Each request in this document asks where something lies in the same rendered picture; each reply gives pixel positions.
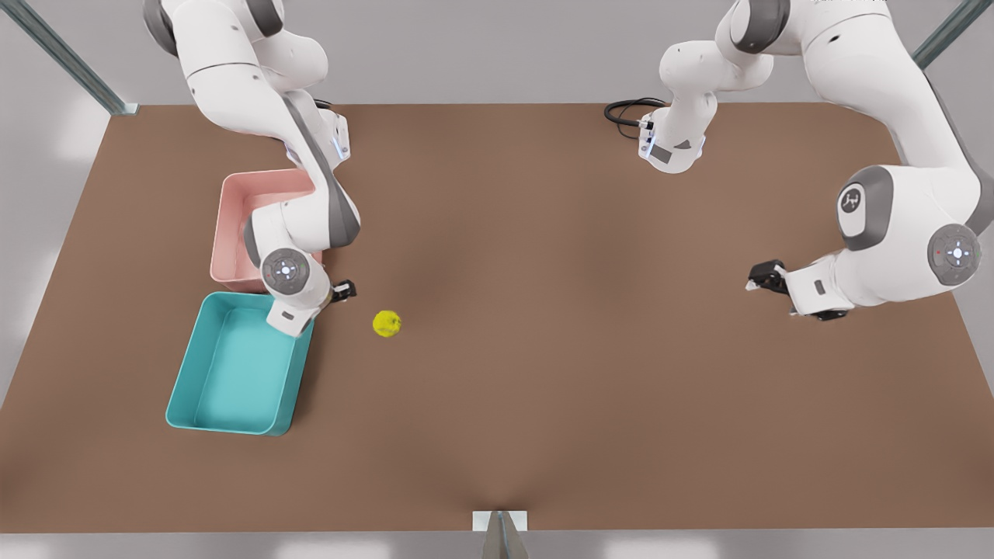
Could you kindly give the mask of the teal plastic tray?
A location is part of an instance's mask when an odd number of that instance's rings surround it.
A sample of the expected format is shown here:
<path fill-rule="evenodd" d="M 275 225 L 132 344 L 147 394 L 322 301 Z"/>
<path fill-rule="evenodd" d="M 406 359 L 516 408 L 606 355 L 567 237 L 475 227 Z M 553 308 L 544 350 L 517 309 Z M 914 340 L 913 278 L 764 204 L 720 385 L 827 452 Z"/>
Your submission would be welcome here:
<path fill-rule="evenodd" d="M 177 429 L 282 436 L 294 420 L 314 326 L 299 337 L 267 323 L 271 296 L 203 299 L 165 420 Z"/>

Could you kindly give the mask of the silver frame post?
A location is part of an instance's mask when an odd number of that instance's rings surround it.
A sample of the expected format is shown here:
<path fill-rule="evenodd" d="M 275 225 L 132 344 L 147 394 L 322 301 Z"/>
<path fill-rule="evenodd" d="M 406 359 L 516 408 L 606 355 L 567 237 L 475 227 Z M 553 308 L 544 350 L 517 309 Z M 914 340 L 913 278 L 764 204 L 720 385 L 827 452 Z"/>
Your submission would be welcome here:
<path fill-rule="evenodd" d="M 960 0 L 958 6 L 915 49 L 912 59 L 926 70 L 955 40 L 994 5 L 994 0 Z"/>
<path fill-rule="evenodd" d="M 528 513 L 472 512 L 472 530 L 484 532 L 481 559 L 530 559 L 521 533 L 528 530 Z"/>
<path fill-rule="evenodd" d="M 134 116 L 138 103 L 124 102 L 74 50 L 54 32 L 26 0 L 0 0 L 3 11 L 27 36 L 49 54 L 111 116 Z"/>

